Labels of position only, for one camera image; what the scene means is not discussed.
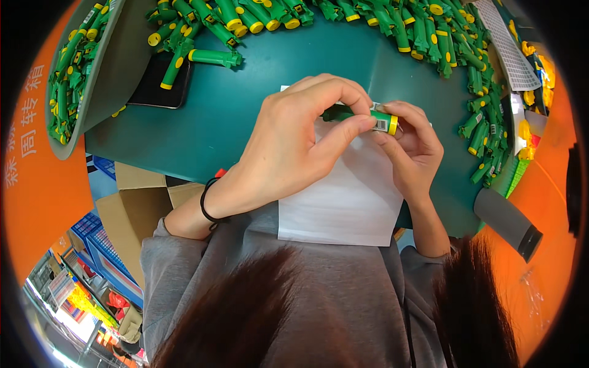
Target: green table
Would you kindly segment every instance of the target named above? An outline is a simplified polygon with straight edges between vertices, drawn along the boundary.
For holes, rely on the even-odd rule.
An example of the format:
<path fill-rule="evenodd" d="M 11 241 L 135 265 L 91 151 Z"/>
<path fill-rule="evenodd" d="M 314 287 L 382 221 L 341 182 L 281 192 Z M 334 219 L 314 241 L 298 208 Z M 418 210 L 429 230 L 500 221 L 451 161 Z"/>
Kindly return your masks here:
<path fill-rule="evenodd" d="M 472 206 L 481 184 L 469 177 L 479 159 L 456 132 L 469 117 L 466 68 L 450 79 L 435 66 L 397 51 L 378 27 L 362 20 L 327 22 L 320 12 L 310 27 L 263 32 L 243 38 L 244 63 L 231 70 L 195 64 L 186 104 L 178 110 L 128 106 L 86 133 L 86 150 L 101 157 L 170 176 L 205 183 L 219 168 L 239 160 L 264 97 L 322 72 L 357 81 L 377 102 L 404 100 L 427 113 L 445 155 L 431 197 L 448 234 L 475 234 Z M 210 32 L 196 48 L 226 50 Z M 406 204 L 397 226 L 411 228 Z"/>

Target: black smartphone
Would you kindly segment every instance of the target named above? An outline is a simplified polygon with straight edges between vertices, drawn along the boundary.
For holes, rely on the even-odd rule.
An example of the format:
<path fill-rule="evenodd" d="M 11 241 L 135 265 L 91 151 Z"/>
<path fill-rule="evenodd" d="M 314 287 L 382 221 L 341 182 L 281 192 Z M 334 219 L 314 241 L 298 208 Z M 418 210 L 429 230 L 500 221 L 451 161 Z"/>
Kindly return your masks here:
<path fill-rule="evenodd" d="M 165 108 L 180 108 L 186 99 L 192 63 L 185 59 L 178 71 L 172 89 L 161 88 L 160 84 L 170 64 L 170 59 L 159 55 L 151 57 L 143 78 L 129 99 L 130 105 L 144 105 Z"/>

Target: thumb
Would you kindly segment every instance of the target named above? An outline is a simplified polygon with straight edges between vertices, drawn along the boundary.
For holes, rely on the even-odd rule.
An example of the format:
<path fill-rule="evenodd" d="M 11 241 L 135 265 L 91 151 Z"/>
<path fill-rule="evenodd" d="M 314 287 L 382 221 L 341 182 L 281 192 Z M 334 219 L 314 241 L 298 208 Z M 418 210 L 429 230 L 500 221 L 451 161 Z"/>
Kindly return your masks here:
<path fill-rule="evenodd" d="M 375 130 L 372 132 L 372 139 L 379 145 L 386 155 L 391 159 L 393 165 L 403 165 L 411 160 L 397 139 L 390 134 Z"/>
<path fill-rule="evenodd" d="M 313 155 L 335 162 L 344 150 L 360 133 L 376 124 L 370 115 L 354 115 L 333 127 L 317 144 L 311 148 Z"/>

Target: hand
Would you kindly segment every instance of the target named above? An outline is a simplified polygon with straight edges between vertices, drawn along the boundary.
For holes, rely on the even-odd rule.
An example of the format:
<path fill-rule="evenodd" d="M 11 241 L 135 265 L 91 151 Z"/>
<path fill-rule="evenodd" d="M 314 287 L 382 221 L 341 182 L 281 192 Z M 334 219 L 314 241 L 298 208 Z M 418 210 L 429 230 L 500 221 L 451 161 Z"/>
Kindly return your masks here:
<path fill-rule="evenodd" d="M 438 170 L 444 148 L 425 112 L 403 101 L 382 104 L 379 110 L 399 117 L 394 136 L 374 131 L 374 141 L 393 163 L 393 182 L 407 203 L 429 201 L 429 188 Z"/>
<path fill-rule="evenodd" d="M 316 142 L 313 122 L 337 101 L 355 115 Z M 327 176 L 350 142 L 376 124 L 371 106 L 358 83 L 330 74 L 307 77 L 268 96 L 241 159 L 211 186 L 204 208 L 217 218 L 243 213 Z"/>

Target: black hair tie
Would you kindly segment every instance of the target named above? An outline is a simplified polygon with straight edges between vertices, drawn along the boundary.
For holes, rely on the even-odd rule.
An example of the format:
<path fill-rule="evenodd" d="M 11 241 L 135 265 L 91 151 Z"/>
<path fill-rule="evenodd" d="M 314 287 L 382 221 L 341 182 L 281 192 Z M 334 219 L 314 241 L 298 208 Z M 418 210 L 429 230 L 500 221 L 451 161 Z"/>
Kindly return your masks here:
<path fill-rule="evenodd" d="M 209 191 L 209 188 L 217 181 L 221 178 L 217 178 L 214 177 L 212 179 L 210 179 L 207 184 L 204 186 L 204 191 L 200 196 L 200 209 L 203 211 L 203 215 L 206 217 L 206 219 L 208 221 L 212 222 L 212 225 L 209 227 L 209 231 L 213 231 L 217 228 L 217 225 L 219 225 L 220 223 L 228 223 L 229 222 L 229 217 L 223 217 L 223 218 L 214 218 L 211 215 L 209 215 L 207 213 L 207 211 L 204 209 L 204 196 L 207 194 L 207 192 Z"/>

